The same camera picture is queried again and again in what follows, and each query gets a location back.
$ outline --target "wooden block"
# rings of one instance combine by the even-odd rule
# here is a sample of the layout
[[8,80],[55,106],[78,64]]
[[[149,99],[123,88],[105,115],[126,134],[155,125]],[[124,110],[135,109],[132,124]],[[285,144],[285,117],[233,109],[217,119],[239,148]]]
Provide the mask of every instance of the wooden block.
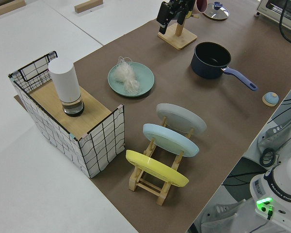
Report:
[[103,0],[90,0],[90,1],[86,1],[84,3],[74,6],[74,10],[77,13],[81,13],[83,11],[91,9],[95,6],[99,6],[101,4],[103,4]]
[[181,50],[197,39],[197,35],[183,28],[180,36],[176,35],[177,23],[169,26],[165,34],[158,33],[158,37],[172,45],[177,50]]
[[111,113],[82,87],[80,89],[84,102],[84,112],[77,117],[71,117],[64,113],[52,80],[30,93],[35,101],[78,140]]
[[4,4],[0,6],[0,16],[25,5],[26,3],[24,0],[14,0],[13,2]]

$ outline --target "pink mug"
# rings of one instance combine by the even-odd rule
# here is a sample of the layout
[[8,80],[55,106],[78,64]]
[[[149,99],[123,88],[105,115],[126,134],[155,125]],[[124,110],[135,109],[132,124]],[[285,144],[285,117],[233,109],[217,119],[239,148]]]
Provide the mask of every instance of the pink mug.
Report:
[[207,0],[196,0],[193,8],[193,14],[204,13],[207,9]]

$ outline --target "wooden stand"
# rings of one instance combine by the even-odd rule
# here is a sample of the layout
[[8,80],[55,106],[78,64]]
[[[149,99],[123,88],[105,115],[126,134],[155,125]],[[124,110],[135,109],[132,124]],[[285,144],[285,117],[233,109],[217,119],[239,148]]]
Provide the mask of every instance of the wooden stand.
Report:
[[99,6],[103,4],[102,0],[89,0],[79,5],[74,6],[74,10],[76,13],[81,13],[83,11],[87,11],[95,6]]
[[80,87],[80,90],[84,102],[84,112],[77,117],[71,117],[64,113],[52,80],[35,89],[30,93],[30,96],[71,132],[77,140],[80,140],[85,133],[89,132],[111,113],[109,109],[83,88]]
[[13,2],[4,4],[0,6],[0,16],[25,5],[26,3],[24,0],[14,0]]
[[174,23],[167,27],[165,34],[158,33],[158,37],[175,47],[177,50],[181,50],[197,39],[197,35],[183,28],[183,26],[184,22],[182,25]]
[[[163,118],[162,126],[166,127],[166,117],[165,116]],[[190,130],[190,132],[186,135],[186,137],[190,138],[192,133],[193,133],[193,129]],[[144,151],[144,155],[151,157],[155,148],[156,148],[156,145],[154,144],[154,139],[152,139],[150,141],[150,144],[148,145],[148,147]],[[172,169],[177,171],[179,164],[181,162],[181,159],[183,157],[183,154],[184,154],[184,152],[182,151],[179,155],[177,155],[175,157],[175,160],[171,166]],[[169,192],[171,184],[168,182],[165,182],[163,187],[159,188],[156,185],[144,180],[142,178],[143,172],[144,172],[143,170],[141,170],[140,168],[135,166],[135,169],[129,178],[129,189],[131,191],[135,191],[136,187],[139,186],[139,187],[145,189],[146,191],[153,193],[154,195],[158,196],[156,203],[158,205],[162,206],[163,202],[165,201],[165,199],[167,197],[167,194]]]

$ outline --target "white table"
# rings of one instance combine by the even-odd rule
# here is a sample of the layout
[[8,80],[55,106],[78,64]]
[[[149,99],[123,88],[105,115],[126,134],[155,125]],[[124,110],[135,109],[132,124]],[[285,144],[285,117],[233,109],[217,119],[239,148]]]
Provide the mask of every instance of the white table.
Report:
[[102,45],[155,19],[162,3],[161,0],[104,0],[102,5],[77,14],[74,6],[86,0],[43,1]]
[[0,233],[136,230],[14,99],[8,74],[49,51],[76,61],[101,45],[40,0],[0,16]]

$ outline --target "yellow plate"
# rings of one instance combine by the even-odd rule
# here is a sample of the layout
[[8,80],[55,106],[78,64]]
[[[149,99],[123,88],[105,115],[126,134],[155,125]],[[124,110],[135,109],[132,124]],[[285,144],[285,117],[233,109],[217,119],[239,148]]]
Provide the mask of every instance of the yellow plate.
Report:
[[174,186],[184,187],[189,182],[188,178],[171,167],[138,152],[127,150],[126,159],[141,170]]

